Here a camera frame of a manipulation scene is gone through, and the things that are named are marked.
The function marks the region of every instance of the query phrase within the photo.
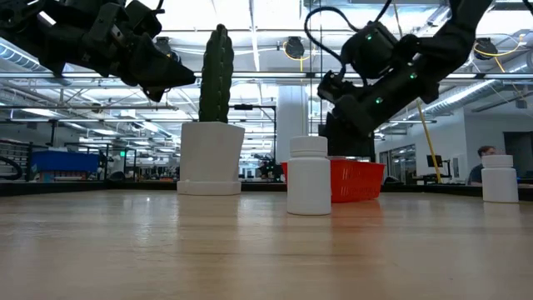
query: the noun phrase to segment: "green cactus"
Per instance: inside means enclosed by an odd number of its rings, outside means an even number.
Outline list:
[[[203,56],[198,113],[200,122],[227,123],[234,57],[232,40],[227,36],[227,29],[218,24],[217,30],[211,33]]]

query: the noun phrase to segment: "white column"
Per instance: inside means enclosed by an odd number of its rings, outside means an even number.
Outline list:
[[[280,86],[277,98],[276,161],[284,163],[291,158],[290,142],[293,137],[306,136],[308,100],[305,86]]]

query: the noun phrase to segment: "red plastic basket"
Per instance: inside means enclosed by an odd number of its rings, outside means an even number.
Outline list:
[[[288,184],[287,162],[281,164]],[[331,202],[350,203],[378,198],[384,164],[331,160]]]

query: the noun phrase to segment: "white pot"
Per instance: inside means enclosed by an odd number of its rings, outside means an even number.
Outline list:
[[[182,156],[177,193],[226,196],[241,193],[239,158],[244,128],[223,122],[182,125]]]

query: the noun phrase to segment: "wooden table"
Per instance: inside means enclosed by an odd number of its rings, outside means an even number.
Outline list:
[[[0,198],[1,298],[533,297],[531,205],[391,193],[285,211],[285,193]]]

